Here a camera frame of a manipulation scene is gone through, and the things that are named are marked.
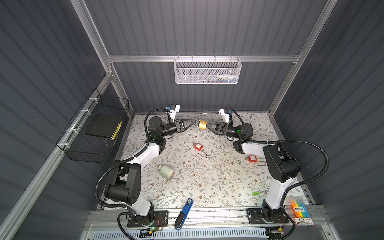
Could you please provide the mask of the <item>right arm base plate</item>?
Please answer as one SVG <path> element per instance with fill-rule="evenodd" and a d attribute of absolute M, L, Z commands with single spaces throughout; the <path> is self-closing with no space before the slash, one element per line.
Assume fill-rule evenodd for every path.
<path fill-rule="evenodd" d="M 247 218 L 251 225 L 256 224 L 286 224 L 289 219 L 281 209 L 269 210 L 264 208 L 246 209 Z"/>

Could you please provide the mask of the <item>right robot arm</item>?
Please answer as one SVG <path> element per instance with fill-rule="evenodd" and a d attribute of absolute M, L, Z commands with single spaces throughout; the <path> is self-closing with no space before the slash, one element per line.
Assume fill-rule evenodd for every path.
<path fill-rule="evenodd" d="M 245 155 L 262 156 L 265 158 L 268 171 L 272 176 L 267 197 L 263 200 L 261 216 L 267 224 L 274 223 L 279 216 L 285 214 L 284 202 L 290 190 L 298 186 L 317 180 L 328 170 L 330 158 L 326 151 L 316 144 L 301 140 L 256 141 L 252 139 L 253 127 L 251 124 L 240 120 L 241 124 L 233 126 L 232 115 L 239 114 L 233 109 L 220 109 L 219 115 L 222 122 L 208 123 L 207 128 L 215 135 L 226 136 L 233 139 L 236 152 Z M 301 171 L 301 166 L 296 159 L 290 143 L 309 145 L 325 158 L 325 165 L 314 177 L 292 184 L 294 178 Z"/>

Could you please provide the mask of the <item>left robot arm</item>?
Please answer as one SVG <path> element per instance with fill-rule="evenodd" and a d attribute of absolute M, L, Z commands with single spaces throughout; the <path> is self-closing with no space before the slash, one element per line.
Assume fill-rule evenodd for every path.
<path fill-rule="evenodd" d="M 142 169 L 159 156 L 165 136 L 182 133 L 195 120 L 176 119 L 177 110 L 155 109 L 144 118 L 144 147 L 125 160 L 116 160 L 96 183 L 95 198 L 105 208 L 124 208 L 145 223 L 154 220 L 154 205 L 141 195 Z"/>

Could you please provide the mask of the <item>brass padlock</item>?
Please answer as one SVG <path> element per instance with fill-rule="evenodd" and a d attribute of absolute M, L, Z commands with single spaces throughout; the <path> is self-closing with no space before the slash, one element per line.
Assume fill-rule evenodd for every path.
<path fill-rule="evenodd" d="M 199 120 L 198 122 L 198 128 L 201 130 L 205 130 L 207 128 L 208 122 L 205 120 Z"/>

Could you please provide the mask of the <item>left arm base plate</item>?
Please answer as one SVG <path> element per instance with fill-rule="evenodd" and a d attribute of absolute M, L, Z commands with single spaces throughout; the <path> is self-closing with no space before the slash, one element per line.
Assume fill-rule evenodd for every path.
<path fill-rule="evenodd" d="M 166 227 L 169 220 L 169 211 L 150 211 L 147 216 L 129 215 L 128 228 Z"/>

